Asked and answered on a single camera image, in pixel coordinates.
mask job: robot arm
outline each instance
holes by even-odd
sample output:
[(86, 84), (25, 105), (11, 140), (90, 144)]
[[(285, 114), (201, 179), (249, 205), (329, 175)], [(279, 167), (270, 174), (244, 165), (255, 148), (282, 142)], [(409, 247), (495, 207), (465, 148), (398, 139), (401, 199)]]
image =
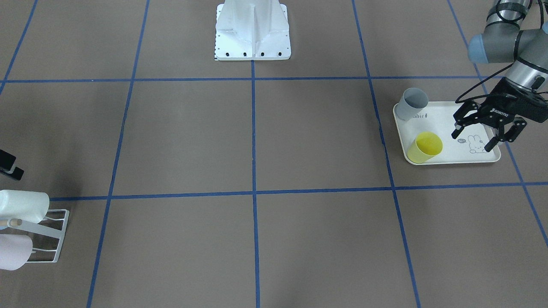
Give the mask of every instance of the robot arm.
[[(499, 142), (516, 140), (527, 125), (524, 118), (539, 123), (548, 119), (548, 104), (538, 93), (548, 83), (548, 23), (541, 29), (520, 31), (532, 1), (496, 0), (484, 33), (472, 38), (472, 62), (513, 64), (490, 94), (456, 101), (463, 105), (454, 114), (454, 139), (466, 126), (490, 126), (495, 129), (495, 137), (485, 146), (489, 152)], [(482, 97), (486, 97), (483, 103), (474, 101)], [(505, 132), (505, 125), (510, 123), (511, 128)]]

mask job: bunny drawing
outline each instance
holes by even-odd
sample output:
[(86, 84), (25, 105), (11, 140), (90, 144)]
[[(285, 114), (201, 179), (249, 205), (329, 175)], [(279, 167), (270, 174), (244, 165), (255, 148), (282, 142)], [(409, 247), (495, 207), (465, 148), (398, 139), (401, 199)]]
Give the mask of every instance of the bunny drawing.
[(485, 150), (485, 144), (478, 135), (468, 136), (468, 142), (470, 143), (470, 153), (487, 153)]

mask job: white tray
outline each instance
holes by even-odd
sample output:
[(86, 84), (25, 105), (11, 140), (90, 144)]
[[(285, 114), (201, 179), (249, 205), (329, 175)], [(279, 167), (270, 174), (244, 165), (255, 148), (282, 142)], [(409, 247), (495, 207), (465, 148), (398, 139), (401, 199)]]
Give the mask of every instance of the white tray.
[[(431, 101), (414, 118), (403, 121), (396, 116), (396, 106), (392, 110), (403, 155), (413, 165), (493, 163), (500, 159), (499, 146), (485, 152), (485, 145), (494, 136), (491, 129), (475, 124), (466, 127), (454, 140), (451, 133), (455, 129), (453, 114), (460, 105), (453, 101)], [(442, 152), (425, 163), (417, 164), (407, 157), (407, 148), (421, 132), (433, 132), (443, 141)]]

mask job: gray cup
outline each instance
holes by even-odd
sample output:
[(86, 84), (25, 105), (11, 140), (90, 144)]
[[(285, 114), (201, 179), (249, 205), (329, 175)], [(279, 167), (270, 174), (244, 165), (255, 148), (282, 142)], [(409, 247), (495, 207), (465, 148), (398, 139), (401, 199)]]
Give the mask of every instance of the gray cup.
[(428, 96), (419, 88), (409, 88), (403, 92), (399, 104), (396, 106), (396, 116), (407, 121), (416, 116), (428, 105)]

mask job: black object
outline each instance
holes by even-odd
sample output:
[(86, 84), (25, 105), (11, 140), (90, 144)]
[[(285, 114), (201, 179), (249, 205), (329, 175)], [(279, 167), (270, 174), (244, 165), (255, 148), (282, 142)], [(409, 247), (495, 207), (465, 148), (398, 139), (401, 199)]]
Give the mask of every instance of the black object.
[[(506, 77), (499, 81), (483, 103), (478, 104), (474, 99), (456, 101), (457, 104), (463, 105), (453, 114), (456, 122), (451, 137), (456, 139), (469, 125), (485, 124), (496, 129), (495, 137), (485, 145), (487, 152), (490, 152), (498, 142), (514, 142), (527, 125), (523, 117), (538, 123), (548, 119), (548, 104), (543, 97), (519, 88)], [(512, 123), (512, 127), (505, 133), (504, 126), (509, 123)]]
[(24, 171), (15, 166), (15, 156), (0, 150), (0, 173), (14, 180), (21, 180)]

